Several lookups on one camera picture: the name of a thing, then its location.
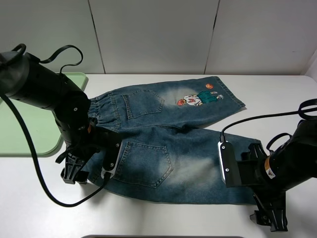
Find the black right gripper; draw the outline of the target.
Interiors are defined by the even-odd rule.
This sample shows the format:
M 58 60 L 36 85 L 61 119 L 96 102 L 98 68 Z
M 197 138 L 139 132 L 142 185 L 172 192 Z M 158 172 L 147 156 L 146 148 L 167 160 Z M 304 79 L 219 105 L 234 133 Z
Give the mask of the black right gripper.
M 252 189 L 253 197 L 260 210 L 269 211 L 269 219 L 265 212 L 255 210 L 249 216 L 254 223 L 269 223 L 271 232 L 287 232 L 286 193 L 273 185 L 265 170 L 268 155 L 259 143 L 252 143 L 247 152 L 241 154 L 238 162 L 241 184 Z

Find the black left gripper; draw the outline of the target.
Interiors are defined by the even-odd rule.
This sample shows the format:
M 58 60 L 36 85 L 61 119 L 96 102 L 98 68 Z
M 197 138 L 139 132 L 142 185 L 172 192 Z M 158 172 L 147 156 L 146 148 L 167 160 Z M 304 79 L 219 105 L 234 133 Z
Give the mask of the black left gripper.
M 96 119 L 90 118 L 88 126 L 79 129 L 76 140 L 55 161 L 60 164 L 65 159 L 65 167 L 60 176 L 66 184 L 86 184 L 87 172 L 82 170 L 86 161 L 95 153 L 116 147 L 116 132 L 97 126 L 96 123 Z

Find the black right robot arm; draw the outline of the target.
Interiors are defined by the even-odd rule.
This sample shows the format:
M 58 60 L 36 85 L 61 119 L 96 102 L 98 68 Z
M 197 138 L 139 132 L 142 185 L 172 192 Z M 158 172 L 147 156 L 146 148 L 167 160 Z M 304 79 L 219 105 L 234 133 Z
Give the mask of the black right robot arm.
M 317 176 L 317 122 L 301 120 L 293 135 L 267 155 L 252 143 L 238 162 L 241 184 L 253 191 L 258 209 L 250 216 L 271 232 L 286 232 L 286 191 Z

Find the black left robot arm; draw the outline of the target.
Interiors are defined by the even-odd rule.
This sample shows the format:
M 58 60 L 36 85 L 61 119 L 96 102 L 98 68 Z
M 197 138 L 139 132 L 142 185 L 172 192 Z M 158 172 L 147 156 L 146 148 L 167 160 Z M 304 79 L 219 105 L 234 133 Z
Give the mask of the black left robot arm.
M 101 177 L 108 182 L 114 169 L 121 144 L 118 133 L 97 126 L 97 120 L 88 115 L 93 103 L 70 78 L 62 72 L 55 73 L 44 65 L 53 61 L 66 45 L 53 55 L 40 60 L 26 53 L 26 46 L 19 44 L 12 51 L 0 55 L 0 92 L 2 99 L 13 110 L 29 142 L 31 136 L 25 122 L 12 100 L 40 109 L 49 110 L 66 143 L 66 150 L 56 163 L 65 163 L 61 177 L 65 183 L 85 183 L 88 172 L 83 171 L 89 159 L 96 153 L 107 151 Z

